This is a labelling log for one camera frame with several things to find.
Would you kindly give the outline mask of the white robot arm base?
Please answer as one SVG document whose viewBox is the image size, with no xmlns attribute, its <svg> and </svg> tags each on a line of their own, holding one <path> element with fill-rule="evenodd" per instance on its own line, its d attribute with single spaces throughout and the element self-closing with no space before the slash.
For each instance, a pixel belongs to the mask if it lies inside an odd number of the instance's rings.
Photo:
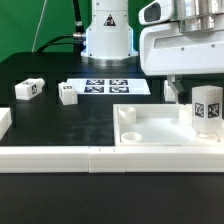
<svg viewBox="0 0 224 224">
<path fill-rule="evenodd" d="M 128 0 L 92 0 L 92 21 L 86 30 L 83 62 L 121 66 L 134 62 L 133 29 L 128 21 Z"/>
</svg>

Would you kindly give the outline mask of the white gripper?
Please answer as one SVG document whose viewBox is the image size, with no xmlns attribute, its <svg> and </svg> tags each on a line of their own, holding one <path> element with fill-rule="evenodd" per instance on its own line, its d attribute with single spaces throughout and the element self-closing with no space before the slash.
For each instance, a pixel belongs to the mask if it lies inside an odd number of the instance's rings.
<svg viewBox="0 0 224 224">
<path fill-rule="evenodd" d="M 224 0 L 154 0 L 139 22 L 141 68 L 148 76 L 171 75 L 176 103 L 184 88 L 175 75 L 224 72 Z"/>
</svg>

